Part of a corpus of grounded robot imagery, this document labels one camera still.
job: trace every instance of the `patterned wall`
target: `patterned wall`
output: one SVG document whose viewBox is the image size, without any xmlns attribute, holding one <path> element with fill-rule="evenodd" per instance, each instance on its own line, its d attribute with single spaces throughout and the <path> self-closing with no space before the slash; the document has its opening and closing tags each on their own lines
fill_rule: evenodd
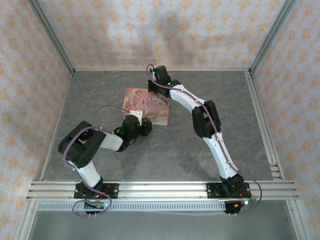
<svg viewBox="0 0 320 240">
<path fill-rule="evenodd" d="M 320 236 L 320 4 L 299 0 L 255 76 L 287 179 Z"/>
<path fill-rule="evenodd" d="M 26 0 L 0 4 L 0 239 L 13 239 L 70 75 Z"/>
<path fill-rule="evenodd" d="M 40 0 L 75 68 L 249 68 L 285 0 Z"/>
</svg>

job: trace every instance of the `gray floor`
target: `gray floor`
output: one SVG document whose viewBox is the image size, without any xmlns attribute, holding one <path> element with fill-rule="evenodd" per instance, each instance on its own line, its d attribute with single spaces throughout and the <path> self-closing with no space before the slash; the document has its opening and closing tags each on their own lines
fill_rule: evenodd
<svg viewBox="0 0 320 240">
<path fill-rule="evenodd" d="M 257 180 L 272 180 L 266 151 L 244 72 L 170 71 L 193 94 L 213 100 L 226 147 L 240 171 Z M 81 121 L 94 124 L 96 109 L 122 106 L 127 88 L 147 88 L 144 71 L 76 71 L 58 127 L 45 180 L 77 180 L 62 163 L 59 142 Z M 114 130 L 123 117 L 118 109 L 103 110 L 99 123 Z M 99 149 L 94 164 L 105 181 L 219 180 L 213 156 L 194 133 L 191 114 L 171 101 L 167 126 L 154 126 L 124 152 Z"/>
<path fill-rule="evenodd" d="M 172 212 L 115 212 L 77 218 L 38 211 L 30 240 L 295 240 L 285 201 L 263 201 L 249 214 L 228 217 Z"/>
</svg>

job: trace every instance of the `floral wallpaper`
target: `floral wallpaper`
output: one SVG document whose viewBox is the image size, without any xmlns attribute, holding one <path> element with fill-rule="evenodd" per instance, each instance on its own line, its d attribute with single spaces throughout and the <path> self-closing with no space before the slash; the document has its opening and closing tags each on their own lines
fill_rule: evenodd
<svg viewBox="0 0 320 240">
<path fill-rule="evenodd" d="M 0 4 L 0 239 L 13 239 L 71 76 L 26 0 Z"/>
<path fill-rule="evenodd" d="M 76 69 L 249 68 L 285 0 L 39 0 Z"/>
<path fill-rule="evenodd" d="M 298 0 L 255 81 L 287 179 L 320 239 L 320 4 Z"/>
</svg>

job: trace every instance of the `wall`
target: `wall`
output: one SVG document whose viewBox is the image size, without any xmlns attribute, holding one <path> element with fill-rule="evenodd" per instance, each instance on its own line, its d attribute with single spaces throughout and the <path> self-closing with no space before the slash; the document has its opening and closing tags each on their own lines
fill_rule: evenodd
<svg viewBox="0 0 320 240">
<path fill-rule="evenodd" d="M 12 239 L 70 81 L 26 0 L 0 4 L 0 239 Z"/>
<path fill-rule="evenodd" d="M 315 236 L 320 236 L 319 13 L 317 0 L 298 0 L 255 76 L 285 177 L 298 180 Z"/>
<path fill-rule="evenodd" d="M 285 0 L 39 0 L 73 67 L 249 68 Z"/>
</svg>

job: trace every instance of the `purple cable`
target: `purple cable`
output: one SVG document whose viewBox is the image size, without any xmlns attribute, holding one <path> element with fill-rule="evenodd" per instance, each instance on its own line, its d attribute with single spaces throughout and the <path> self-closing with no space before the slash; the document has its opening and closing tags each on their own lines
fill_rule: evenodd
<svg viewBox="0 0 320 240">
<path fill-rule="evenodd" d="M 77 173 L 77 174 L 80 176 L 80 178 L 81 178 L 81 182 L 82 182 L 88 189 L 90 189 L 91 191 L 93 191 L 93 192 L 95 192 L 95 193 L 97 193 L 97 194 L 103 195 L 103 196 L 105 196 L 106 198 L 109 199 L 109 205 L 108 205 L 104 210 L 102 210 L 102 211 L 94 214 L 95 216 L 97 216 L 97 215 L 100 215 L 100 214 L 104 214 L 104 213 L 111 207 L 111 205 L 112 205 L 112 199 L 110 198 L 109 195 L 105 194 L 104 192 L 98 191 L 98 190 L 94 189 L 93 187 L 89 186 L 89 185 L 86 183 L 86 181 L 84 181 L 84 179 L 81 177 L 81 175 L 79 174 L 77 168 L 76 168 L 74 165 L 72 165 L 71 163 L 69 163 L 69 162 L 67 161 L 67 153 L 68 153 L 68 151 L 70 150 L 72 144 L 74 144 L 74 142 L 78 139 L 78 137 L 79 137 L 82 133 L 84 133 L 85 131 L 87 131 L 87 130 L 89 130 L 89 129 L 99 129 L 99 127 L 96 127 L 96 126 L 87 126 L 87 127 L 85 127 L 84 129 L 82 129 L 81 131 L 79 131 L 79 132 L 74 136 L 74 138 L 70 141 L 70 143 L 68 144 L 68 146 L 66 146 L 66 149 L 64 150 L 63 155 L 62 155 L 62 161 L 63 161 L 63 163 L 64 163 L 65 165 L 71 166 L 71 167 L 73 168 L 73 170 L 76 170 L 76 173 Z M 92 204 L 93 202 L 92 202 L 92 201 L 88 201 L 88 200 L 79 200 L 79 201 L 77 201 L 76 203 L 74 203 L 74 205 L 73 205 L 73 207 L 72 207 L 72 212 L 73 212 L 73 214 L 76 215 L 77 217 L 79 217 L 79 218 L 88 218 L 88 217 L 90 217 L 91 214 L 89 214 L 89 215 L 78 215 L 78 214 L 76 214 L 76 212 L 75 212 L 75 207 L 76 207 L 76 205 L 77 205 L 78 203 Z M 94 203 L 102 204 L 102 203 L 104 203 L 104 202 L 103 202 L 103 201 L 95 201 Z"/>
<path fill-rule="evenodd" d="M 146 72 L 147 72 L 147 76 L 148 76 L 148 77 L 149 77 L 149 75 L 148 75 L 149 69 L 148 69 L 148 68 L 149 68 L 150 66 L 152 66 L 152 67 L 154 68 L 154 65 L 151 64 L 151 63 L 149 63 L 149 64 L 146 66 L 146 69 L 145 69 Z M 205 113 L 206 113 L 207 116 L 209 117 L 210 123 L 211 123 L 212 126 L 213 126 L 215 139 L 217 140 L 217 142 L 218 142 L 218 144 L 219 144 L 219 146 L 220 146 L 220 148 L 221 148 L 221 150 L 222 150 L 222 153 L 223 153 L 223 155 L 224 155 L 227 163 L 229 164 L 229 166 L 230 166 L 237 174 L 239 174 L 239 175 L 242 176 L 243 178 L 248 179 L 247 176 L 245 176 L 245 175 L 242 174 L 240 171 L 238 171 L 238 170 L 237 170 L 234 166 L 232 166 L 232 164 L 230 163 L 230 160 L 228 159 L 228 156 L 227 156 L 227 154 L 226 154 L 226 152 L 225 152 L 225 150 L 224 150 L 224 148 L 223 148 L 223 146 L 222 146 L 222 144 L 221 144 L 221 142 L 220 142 L 220 140 L 219 140 L 219 138 L 218 138 L 218 136 L 217 136 L 217 132 L 218 132 L 217 127 L 216 127 L 216 125 L 215 125 L 215 123 L 214 123 L 214 120 L 213 120 L 212 117 L 210 116 L 210 113 L 209 113 L 208 109 L 206 108 L 206 106 L 205 106 L 202 102 L 198 101 L 192 94 L 190 94 L 190 93 L 187 92 L 187 91 L 183 91 L 183 90 L 181 90 L 181 89 L 179 89 L 179 88 L 174 88 L 174 87 L 169 87 L 169 86 L 163 86 L 163 85 L 155 82 L 155 81 L 153 80 L 153 77 L 151 77 L 150 79 L 151 79 L 151 81 L 152 81 L 155 85 L 157 85 L 158 87 L 161 87 L 161 88 L 164 88 L 164 89 L 169 89 L 169 90 L 176 90 L 176 91 L 179 91 L 179 92 L 181 92 L 181 93 L 183 93 L 183 94 L 188 95 L 191 99 L 193 99 L 196 103 L 200 104 L 200 105 L 203 107 Z M 239 215 L 239 214 L 248 213 L 248 212 L 252 211 L 253 209 L 255 209 L 255 208 L 261 203 L 262 197 L 263 197 L 263 191 L 262 191 L 261 185 L 260 185 L 256 180 L 252 180 L 252 181 L 253 181 L 255 184 L 257 184 L 257 186 L 259 187 L 259 190 L 260 190 L 260 197 L 259 197 L 258 203 L 257 203 L 253 208 L 250 208 L 250 209 L 248 209 L 248 210 L 246 210 L 246 211 L 244 211 L 244 212 L 234 213 L 234 214 L 232 214 L 232 215 L 235 215 L 235 216 L 236 216 L 236 215 Z"/>
<path fill-rule="evenodd" d="M 122 107 L 116 106 L 116 105 L 108 104 L 108 105 L 104 105 L 104 106 L 102 106 L 102 107 L 99 107 L 99 109 L 95 112 L 95 114 L 94 114 L 94 122 L 95 122 L 95 124 L 96 124 L 97 126 L 100 126 L 98 129 L 102 130 L 102 131 L 105 132 L 105 133 L 113 134 L 112 131 L 103 129 L 103 128 L 102 128 L 102 125 L 100 125 L 100 124 L 98 123 L 98 121 L 97 121 L 98 112 L 100 112 L 101 109 L 104 109 L 104 108 L 107 108 L 107 107 L 113 107 L 113 108 L 116 108 L 116 109 L 120 109 L 120 110 L 123 110 L 123 111 L 125 111 L 125 112 L 127 112 L 127 113 L 130 113 L 130 111 L 128 111 L 127 109 L 124 109 L 124 108 L 122 108 Z"/>
</svg>

